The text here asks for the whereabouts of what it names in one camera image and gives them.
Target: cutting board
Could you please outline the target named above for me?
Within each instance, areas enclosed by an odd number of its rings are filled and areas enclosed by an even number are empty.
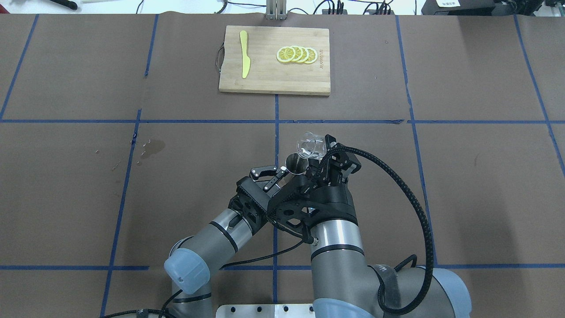
[[[247,31],[247,54],[251,59],[245,79],[241,77],[242,30]],[[277,51],[291,45],[317,50],[318,60],[310,65],[279,62]],[[228,25],[224,49],[221,92],[328,96],[331,91],[328,29]]]

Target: yellow knife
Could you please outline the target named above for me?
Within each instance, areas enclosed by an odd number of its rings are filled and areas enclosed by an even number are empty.
[[[249,68],[251,67],[251,59],[247,56],[247,31],[242,30],[240,32],[241,40],[241,55],[243,56],[243,63],[241,69],[241,77],[246,78],[249,74]]]

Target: lemon slice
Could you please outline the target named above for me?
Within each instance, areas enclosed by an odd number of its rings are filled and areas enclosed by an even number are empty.
[[[318,59],[318,51],[313,48],[306,48],[308,51],[308,59],[304,61],[304,64],[312,64]]]
[[[294,54],[294,58],[292,59],[293,62],[296,62],[304,56],[304,51],[301,49],[301,46],[293,45],[292,48],[296,52]]]
[[[304,51],[304,55],[302,56],[301,59],[299,59],[298,61],[296,61],[297,63],[304,63],[305,61],[308,60],[308,57],[310,56],[310,51],[308,51],[306,48],[304,48],[303,46],[300,47],[300,49],[302,51]]]
[[[291,46],[283,46],[277,52],[277,60],[282,63],[288,63],[292,61],[296,51]]]

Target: metal bracket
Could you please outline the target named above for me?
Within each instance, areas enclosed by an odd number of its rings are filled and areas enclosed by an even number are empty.
[[[222,305],[216,318],[315,318],[312,304]]]
[[[267,0],[267,20],[286,20],[286,0]]]

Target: sticker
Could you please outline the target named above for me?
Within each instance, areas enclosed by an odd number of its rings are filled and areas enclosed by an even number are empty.
[[[436,0],[440,8],[460,7],[459,0]]]

